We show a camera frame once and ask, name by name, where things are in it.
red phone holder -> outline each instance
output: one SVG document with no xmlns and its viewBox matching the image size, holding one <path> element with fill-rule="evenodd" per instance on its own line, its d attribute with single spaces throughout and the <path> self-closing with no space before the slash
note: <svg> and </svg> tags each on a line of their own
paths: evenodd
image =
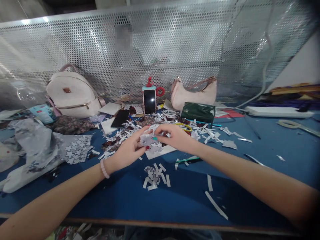
<svg viewBox="0 0 320 240">
<path fill-rule="evenodd" d="M 152 85 L 154 85 L 154 83 L 153 83 L 153 81 L 151 79 L 152 79 L 151 77 L 148 78 L 148 83 L 146 84 L 146 87 L 151 87 Z M 158 97 L 163 96 L 164 95 L 164 88 L 163 87 L 157 87 L 156 88 L 156 95 Z"/>
</svg>

pink handbag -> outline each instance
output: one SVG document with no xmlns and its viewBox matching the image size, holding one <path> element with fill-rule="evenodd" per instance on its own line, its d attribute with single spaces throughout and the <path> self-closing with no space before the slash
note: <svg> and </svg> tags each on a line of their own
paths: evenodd
<svg viewBox="0 0 320 240">
<path fill-rule="evenodd" d="M 188 90 L 199 86 L 203 83 L 207 85 L 197 92 Z M 174 109 L 182 111 L 185 102 L 203 103 L 213 105 L 217 96 L 217 80 L 215 77 L 209 77 L 206 80 L 198 82 L 187 89 L 183 87 L 180 77 L 177 77 L 171 87 L 171 104 Z"/>
</svg>

perforated metal panel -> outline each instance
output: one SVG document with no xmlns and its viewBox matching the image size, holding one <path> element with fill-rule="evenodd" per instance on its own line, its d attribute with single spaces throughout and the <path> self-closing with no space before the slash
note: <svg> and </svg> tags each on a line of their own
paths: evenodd
<svg viewBox="0 0 320 240">
<path fill-rule="evenodd" d="M 45 93 L 48 80 L 73 63 L 108 101 L 142 101 L 149 76 L 166 89 L 218 79 L 217 100 L 244 100 L 261 88 L 269 48 L 270 0 L 180 1 L 97 10 L 0 24 L 0 107 L 19 106 L 10 82 Z M 270 24 L 273 81 L 315 28 L 299 1 L 276 1 Z"/>
</svg>

forearm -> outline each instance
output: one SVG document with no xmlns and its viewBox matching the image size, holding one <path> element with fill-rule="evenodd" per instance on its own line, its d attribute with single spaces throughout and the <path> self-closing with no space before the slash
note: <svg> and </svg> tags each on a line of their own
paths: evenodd
<svg viewBox="0 0 320 240">
<path fill-rule="evenodd" d="M 291 221 L 307 220 L 319 192 L 273 169 L 198 143 L 195 154 Z"/>
<path fill-rule="evenodd" d="M 112 158 L 106 160 L 108 174 Z M 2 239 L 45 239 L 64 220 L 72 208 L 98 183 L 104 175 L 97 164 L 36 198 L 12 215 L 0 226 Z"/>
</svg>

red paper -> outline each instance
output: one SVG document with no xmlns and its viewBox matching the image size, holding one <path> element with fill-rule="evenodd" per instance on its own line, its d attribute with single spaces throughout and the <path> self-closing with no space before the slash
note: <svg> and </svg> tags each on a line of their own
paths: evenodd
<svg viewBox="0 0 320 240">
<path fill-rule="evenodd" d="M 236 118 L 236 117 L 244 117 L 242 114 L 240 114 L 240 113 L 238 113 L 238 112 L 236 112 L 236 111 L 233 111 L 233 110 L 223 110 L 223 109 L 219 109 L 220 111 L 224 111 L 224 112 L 226 112 L 226 113 L 228 113 L 228 114 L 226 114 L 226 115 L 223 115 L 223 116 L 221 116 L 221 117 L 218 117 L 218 118 Z"/>
</svg>

